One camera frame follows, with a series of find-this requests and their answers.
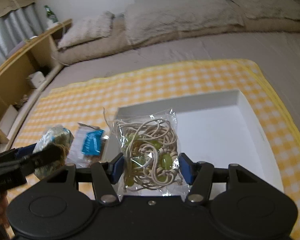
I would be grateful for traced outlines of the floral patterned pouch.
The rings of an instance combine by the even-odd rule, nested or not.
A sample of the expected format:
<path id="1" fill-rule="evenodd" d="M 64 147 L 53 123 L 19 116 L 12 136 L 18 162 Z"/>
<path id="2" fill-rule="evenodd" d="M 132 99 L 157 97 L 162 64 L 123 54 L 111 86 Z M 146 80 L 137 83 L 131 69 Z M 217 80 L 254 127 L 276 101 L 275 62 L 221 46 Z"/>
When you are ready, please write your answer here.
<path id="1" fill-rule="evenodd" d="M 47 129 L 36 143 L 33 153 L 40 153 L 40 159 L 49 159 L 49 163 L 35 169 L 34 175 L 42 180 L 53 174 L 65 164 L 74 136 L 62 125 Z"/>

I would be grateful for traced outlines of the grey packet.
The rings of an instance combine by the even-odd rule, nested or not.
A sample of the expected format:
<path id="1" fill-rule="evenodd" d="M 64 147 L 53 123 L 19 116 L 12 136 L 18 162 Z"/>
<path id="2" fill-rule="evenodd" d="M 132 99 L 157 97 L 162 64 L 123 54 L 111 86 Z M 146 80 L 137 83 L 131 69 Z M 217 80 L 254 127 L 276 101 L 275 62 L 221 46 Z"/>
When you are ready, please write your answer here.
<path id="1" fill-rule="evenodd" d="M 102 151 L 99 156 L 84 155 L 82 153 L 82 146 L 87 133 L 101 129 L 98 126 L 90 126 L 82 123 L 78 123 L 78 130 L 75 133 L 74 140 L 71 144 L 69 154 L 66 158 L 66 163 L 74 163 L 77 168 L 90 167 L 93 163 L 98 162 L 102 158 L 103 150 L 109 139 L 108 135 L 104 131 L 102 138 Z"/>

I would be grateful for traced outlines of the beige cord necklace bag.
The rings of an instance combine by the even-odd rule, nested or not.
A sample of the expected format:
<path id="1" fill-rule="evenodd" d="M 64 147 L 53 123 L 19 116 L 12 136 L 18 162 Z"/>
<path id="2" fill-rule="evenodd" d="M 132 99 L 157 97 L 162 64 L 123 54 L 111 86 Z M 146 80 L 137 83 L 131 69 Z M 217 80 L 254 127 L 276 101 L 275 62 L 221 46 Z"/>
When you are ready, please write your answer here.
<path id="1" fill-rule="evenodd" d="M 179 196 L 190 187 L 181 175 L 177 116 L 173 109 L 149 115 L 113 115 L 103 112 L 124 157 L 124 171 L 116 190 L 124 196 Z"/>

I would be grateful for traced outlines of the blue foil packet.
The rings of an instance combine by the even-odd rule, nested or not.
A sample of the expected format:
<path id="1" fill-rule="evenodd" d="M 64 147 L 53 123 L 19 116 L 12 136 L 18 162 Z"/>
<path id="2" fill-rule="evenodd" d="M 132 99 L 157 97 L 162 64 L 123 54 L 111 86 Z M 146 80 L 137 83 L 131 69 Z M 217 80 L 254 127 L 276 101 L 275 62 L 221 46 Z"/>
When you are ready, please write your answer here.
<path id="1" fill-rule="evenodd" d="M 103 133 L 102 129 L 87 133 L 82 146 L 84 155 L 99 156 L 101 154 Z"/>

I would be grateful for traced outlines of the white shallow cardboard box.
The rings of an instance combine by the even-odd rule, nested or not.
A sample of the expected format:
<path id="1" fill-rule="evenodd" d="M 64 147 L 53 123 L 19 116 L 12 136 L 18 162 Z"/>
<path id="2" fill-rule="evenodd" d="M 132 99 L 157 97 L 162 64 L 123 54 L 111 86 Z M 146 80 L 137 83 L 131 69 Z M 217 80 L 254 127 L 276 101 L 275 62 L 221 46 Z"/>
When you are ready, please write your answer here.
<path id="1" fill-rule="evenodd" d="M 246 97 L 239 90 L 203 93 L 120 107 L 108 120 L 170 120 L 177 151 L 216 168 L 239 164 L 283 191 L 273 150 Z"/>

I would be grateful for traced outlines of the yellow checkered blanket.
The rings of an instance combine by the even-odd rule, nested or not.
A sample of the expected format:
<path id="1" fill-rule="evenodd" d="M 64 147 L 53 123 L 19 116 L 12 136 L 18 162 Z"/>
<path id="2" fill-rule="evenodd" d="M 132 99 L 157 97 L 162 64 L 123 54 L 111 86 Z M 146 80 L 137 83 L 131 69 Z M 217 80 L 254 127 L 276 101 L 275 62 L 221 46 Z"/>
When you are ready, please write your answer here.
<path id="1" fill-rule="evenodd" d="M 283 188 L 297 204 L 292 235 L 300 239 L 300 132 L 291 111 L 250 60 L 184 61 L 55 88 L 42 98 L 14 147 L 35 143 L 50 126 L 75 132 L 78 123 L 106 128 L 103 110 L 159 99 L 239 89 L 251 104 L 274 152 Z"/>

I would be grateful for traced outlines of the wooden bedside shelf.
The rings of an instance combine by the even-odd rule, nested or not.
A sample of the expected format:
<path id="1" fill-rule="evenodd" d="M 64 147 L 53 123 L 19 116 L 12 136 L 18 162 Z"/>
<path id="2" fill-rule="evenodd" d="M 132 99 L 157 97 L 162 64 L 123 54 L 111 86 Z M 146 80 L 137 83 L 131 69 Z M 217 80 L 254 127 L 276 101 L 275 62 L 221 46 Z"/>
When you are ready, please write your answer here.
<path id="1" fill-rule="evenodd" d="M 0 66 L 0 152 L 11 148 L 42 91 L 62 70 L 62 63 L 56 60 L 57 43 L 71 25 L 68 19 L 43 32 Z M 28 76 L 42 70 L 47 70 L 44 81 L 31 88 Z"/>

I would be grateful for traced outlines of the white tissue box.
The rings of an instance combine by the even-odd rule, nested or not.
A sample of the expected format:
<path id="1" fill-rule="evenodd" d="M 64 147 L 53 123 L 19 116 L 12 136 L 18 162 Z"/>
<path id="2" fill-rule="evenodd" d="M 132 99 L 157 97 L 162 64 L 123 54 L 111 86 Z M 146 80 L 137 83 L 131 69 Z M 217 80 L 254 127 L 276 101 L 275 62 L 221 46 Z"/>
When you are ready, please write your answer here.
<path id="1" fill-rule="evenodd" d="M 43 75 L 42 72 L 38 71 L 30 74 L 27 77 L 27 81 L 31 88 L 37 89 L 45 81 L 45 76 Z"/>

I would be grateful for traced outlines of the grey curtain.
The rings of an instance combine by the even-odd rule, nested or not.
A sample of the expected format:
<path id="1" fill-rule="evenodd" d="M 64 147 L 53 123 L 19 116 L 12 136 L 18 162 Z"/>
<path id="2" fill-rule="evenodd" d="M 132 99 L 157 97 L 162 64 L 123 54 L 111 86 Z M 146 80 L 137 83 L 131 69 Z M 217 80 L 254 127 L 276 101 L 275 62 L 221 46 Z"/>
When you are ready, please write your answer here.
<path id="1" fill-rule="evenodd" d="M 33 3 L 2 16 L 0 18 L 0 66 L 20 42 L 43 32 L 43 26 Z"/>

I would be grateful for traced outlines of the left beige pillow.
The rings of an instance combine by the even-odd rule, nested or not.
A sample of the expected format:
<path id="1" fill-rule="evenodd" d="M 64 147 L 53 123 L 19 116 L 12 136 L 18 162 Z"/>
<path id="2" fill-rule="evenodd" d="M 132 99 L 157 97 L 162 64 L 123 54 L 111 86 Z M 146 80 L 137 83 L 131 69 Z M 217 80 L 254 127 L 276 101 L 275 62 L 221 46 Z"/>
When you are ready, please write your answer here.
<path id="1" fill-rule="evenodd" d="M 65 49 L 110 36 L 114 17 L 112 12 L 105 11 L 100 15 L 86 17 L 76 22 L 63 35 L 58 43 L 58 49 Z"/>

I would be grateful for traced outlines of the green glass bottle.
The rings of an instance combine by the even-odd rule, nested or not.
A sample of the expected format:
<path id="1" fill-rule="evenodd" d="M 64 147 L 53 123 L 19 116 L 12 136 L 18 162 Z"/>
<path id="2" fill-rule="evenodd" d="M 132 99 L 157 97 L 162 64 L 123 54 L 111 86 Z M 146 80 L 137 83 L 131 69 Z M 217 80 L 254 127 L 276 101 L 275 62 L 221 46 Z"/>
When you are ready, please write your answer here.
<path id="1" fill-rule="evenodd" d="M 57 23 L 58 18 L 55 15 L 55 13 L 51 10 L 51 8 L 48 5 L 44 5 L 44 8 L 46 10 L 47 19 L 50 20 L 52 23 Z"/>

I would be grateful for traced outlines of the middle beige quilted pillow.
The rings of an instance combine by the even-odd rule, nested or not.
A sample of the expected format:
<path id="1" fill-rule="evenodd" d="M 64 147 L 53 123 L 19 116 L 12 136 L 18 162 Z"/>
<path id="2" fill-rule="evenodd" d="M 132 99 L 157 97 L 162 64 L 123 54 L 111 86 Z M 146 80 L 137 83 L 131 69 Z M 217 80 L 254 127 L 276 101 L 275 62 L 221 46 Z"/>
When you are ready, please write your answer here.
<path id="1" fill-rule="evenodd" d="M 239 13 L 226 0 L 145 0 L 126 7 L 128 43 L 136 44 L 155 34 L 240 25 Z"/>

